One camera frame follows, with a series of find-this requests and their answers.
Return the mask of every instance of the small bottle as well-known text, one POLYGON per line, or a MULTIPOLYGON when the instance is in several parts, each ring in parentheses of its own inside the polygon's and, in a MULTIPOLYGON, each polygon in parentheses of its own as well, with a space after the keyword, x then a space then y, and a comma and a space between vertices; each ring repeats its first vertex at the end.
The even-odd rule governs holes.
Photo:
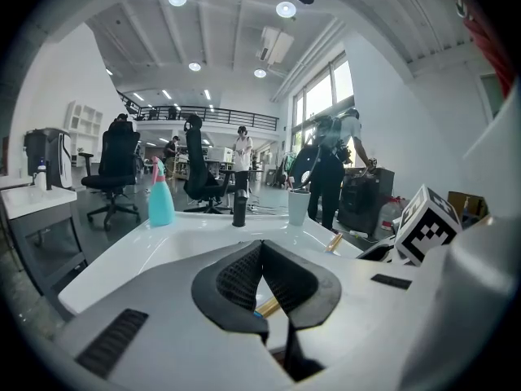
POLYGON ((164 177, 163 162, 157 156, 152 158, 152 189, 148 199, 148 217, 151 226, 166 226, 173 222, 175 209, 172 194, 164 177))
POLYGON ((44 159, 40 158, 40 165, 38 171, 34 174, 34 185, 42 191, 47 191, 47 168, 44 159))

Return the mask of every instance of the black office chair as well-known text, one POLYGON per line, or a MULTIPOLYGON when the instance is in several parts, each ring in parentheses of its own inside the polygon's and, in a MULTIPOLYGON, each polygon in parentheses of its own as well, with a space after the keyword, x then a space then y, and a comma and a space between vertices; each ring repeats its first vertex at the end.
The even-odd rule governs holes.
POLYGON ((208 171, 204 163, 201 131, 197 127, 191 127, 186 131, 186 146, 188 148, 188 161, 190 162, 190 175, 185 182, 185 192, 191 199, 207 201, 208 205, 184 211, 210 214, 222 214, 224 211, 231 211, 229 207, 214 206, 214 201, 219 200, 229 192, 234 192, 234 186, 230 185, 230 175, 233 171, 222 171, 225 174, 225 180, 222 184, 219 184, 208 171))
POLYGON ((85 158, 87 168, 87 177, 81 180, 81 184, 104 192, 111 202, 101 209, 87 213, 89 222, 93 221, 92 216, 95 214, 107 213, 103 221, 105 231, 111 229, 110 219, 116 211, 133 214, 136 216, 137 222, 141 221, 138 207, 135 204, 116 204, 117 196, 127 197, 123 188, 136 183, 136 155, 134 150, 138 140, 139 133, 132 130, 131 122, 112 123, 109 130, 103 134, 99 175, 90 175, 90 158, 93 155, 84 152, 79 154, 85 158))

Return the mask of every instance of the ceiling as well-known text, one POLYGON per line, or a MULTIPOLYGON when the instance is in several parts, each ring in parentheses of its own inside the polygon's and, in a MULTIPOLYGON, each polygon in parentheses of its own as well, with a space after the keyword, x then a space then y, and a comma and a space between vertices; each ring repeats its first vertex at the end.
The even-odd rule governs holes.
MULTIPOLYGON (((182 75, 203 76, 204 70, 211 68, 253 77, 257 68, 268 69, 256 53, 261 49, 262 31, 269 26, 289 34, 295 41, 282 62, 274 65, 275 72, 256 80, 258 85, 262 81, 282 83, 324 25, 333 19, 332 15, 316 12, 296 0, 292 1, 297 15, 283 19, 275 11, 282 1, 187 0, 183 7, 173 7, 168 0, 127 0, 87 23, 94 31, 107 67, 115 74, 116 87, 143 76, 144 82, 135 90, 145 102, 133 97, 133 91, 126 91, 131 99, 141 105, 171 103, 162 93, 157 94, 165 89, 175 103, 205 105, 203 86, 177 86, 182 75), (203 71, 190 71, 190 62, 200 63, 203 71), (173 71, 173 79, 165 79, 161 88, 150 88, 146 77, 164 71, 173 71)), ((215 95, 214 105, 219 107, 220 91, 210 90, 215 95)))
POLYGON ((311 6, 296 0, 187 0, 182 7, 168 0, 124 0, 87 24, 114 73, 116 88, 142 106, 205 105, 203 90, 208 88, 215 107, 233 108, 220 105, 221 93, 246 84, 287 92, 287 79, 293 82, 295 74, 304 75, 305 68, 349 29, 363 32, 370 42, 384 42, 411 69, 416 61, 434 59, 471 41, 453 0, 316 0, 311 6), (295 3, 295 18, 276 14, 281 1, 295 3), (335 21, 336 29, 331 28, 335 21), (260 80, 253 72, 267 69, 256 57, 265 26, 281 29, 295 41, 282 62, 260 80), (338 33, 317 39, 332 29, 338 33), (317 51, 315 59, 302 58, 311 48, 323 51, 317 51), (203 66, 200 72, 188 69, 194 61, 203 66), (173 100, 160 93, 163 89, 173 100), (145 102, 134 98, 134 91, 145 102))

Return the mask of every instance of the spray bottle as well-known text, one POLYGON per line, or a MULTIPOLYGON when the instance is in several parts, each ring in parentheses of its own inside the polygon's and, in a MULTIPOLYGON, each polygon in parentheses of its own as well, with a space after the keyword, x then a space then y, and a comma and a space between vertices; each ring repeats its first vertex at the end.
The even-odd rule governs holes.
POLYGON ((164 178, 164 165, 157 156, 152 158, 152 189, 148 199, 148 217, 151 226, 166 226, 173 222, 175 209, 172 194, 164 178))

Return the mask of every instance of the wooden stick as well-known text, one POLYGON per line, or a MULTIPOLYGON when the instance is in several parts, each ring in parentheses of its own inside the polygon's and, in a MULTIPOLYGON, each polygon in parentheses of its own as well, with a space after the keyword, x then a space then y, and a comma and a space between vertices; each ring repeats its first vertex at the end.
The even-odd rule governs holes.
POLYGON ((327 245, 326 250, 324 252, 334 253, 335 255, 339 255, 335 252, 336 247, 339 245, 340 240, 342 240, 342 234, 339 233, 337 236, 333 238, 333 240, 327 245))
POLYGON ((259 313, 262 317, 267 319, 271 314, 280 309, 280 304, 278 303, 275 297, 271 297, 267 300, 263 305, 259 305, 256 308, 256 312, 259 313))

